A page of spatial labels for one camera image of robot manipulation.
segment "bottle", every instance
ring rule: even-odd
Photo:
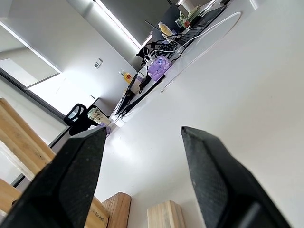
[[[129,73],[125,72],[124,70],[120,70],[119,73],[123,76],[128,84],[132,82],[132,76]]]
[[[163,24],[162,22],[158,23],[158,26],[160,27],[161,32],[166,34],[168,37],[173,35],[173,32],[169,29],[169,27],[166,26],[165,24]]]

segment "wall outlet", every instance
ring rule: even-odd
[[[98,60],[95,62],[95,64],[94,64],[94,67],[96,68],[96,69],[98,69],[100,66],[101,66],[101,64],[103,63],[103,61],[102,61],[102,59],[101,58],[98,58]]]

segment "wooden block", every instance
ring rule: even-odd
[[[20,195],[20,191],[0,179],[0,211],[7,214],[12,207],[12,203],[17,200]]]
[[[108,228],[127,228],[131,196],[119,192],[102,203],[109,212]]]
[[[181,207],[173,201],[148,209],[148,228],[185,228]]]
[[[6,155],[29,180],[55,157],[55,153],[4,98],[0,99],[0,140],[9,148],[9,154]],[[109,213],[94,197],[86,227],[106,228],[108,218]]]

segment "white tabletop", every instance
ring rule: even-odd
[[[108,137],[95,194],[101,201],[118,191],[130,194],[130,228],[146,228],[147,208],[167,200],[182,206],[187,227],[203,227],[180,135],[184,125],[218,136],[291,225],[303,227],[303,6],[301,0],[232,0],[212,24],[241,11],[236,26],[184,70],[232,21],[194,42]]]

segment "cable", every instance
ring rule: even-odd
[[[180,46],[178,49],[174,50],[174,51],[165,51],[165,50],[161,50],[162,52],[167,52],[167,53],[171,53],[171,52],[176,52],[178,50],[180,50],[182,47],[184,47],[186,44],[190,43],[192,40],[198,38],[198,37],[202,37],[202,36],[205,36],[207,35],[208,33],[210,33],[213,29],[215,29],[218,25],[224,23],[226,20],[229,20],[230,18],[234,17],[235,15],[238,15],[238,14],[242,14],[240,11],[239,12],[236,12],[234,14],[231,14],[230,16],[228,16],[227,18],[223,19],[222,21],[220,21],[219,23],[213,25],[212,27],[210,27],[209,29],[207,29],[206,31],[204,31],[203,33],[199,34],[198,36],[196,37],[193,37],[191,38],[190,40],[188,40],[186,43],[184,43],[182,46]],[[153,52],[151,52],[151,54],[148,56],[150,57],[154,52],[156,51],[159,51],[159,50],[154,50]]]
[[[238,11],[234,14],[231,14],[229,17],[225,18],[224,20],[220,21],[219,23],[217,23],[216,25],[212,26],[211,28],[214,28],[216,27],[217,25],[220,25],[221,23],[224,23],[226,20],[234,17],[235,15],[239,15],[239,18],[237,19],[237,21],[235,22],[235,24],[229,29],[229,31],[224,34],[220,39],[218,39],[213,45],[211,45],[208,49],[206,49],[203,53],[201,53],[199,56],[197,56],[194,60],[192,60],[184,69],[182,69],[162,90],[161,90],[161,93],[164,92],[173,82],[174,82],[174,79],[179,76],[182,72],[184,72],[189,66],[191,66],[196,60],[198,60],[200,57],[202,57],[204,54],[206,54],[208,51],[210,51],[217,43],[219,43],[233,28],[234,26],[238,23],[241,15],[242,15],[242,12],[241,11]]]

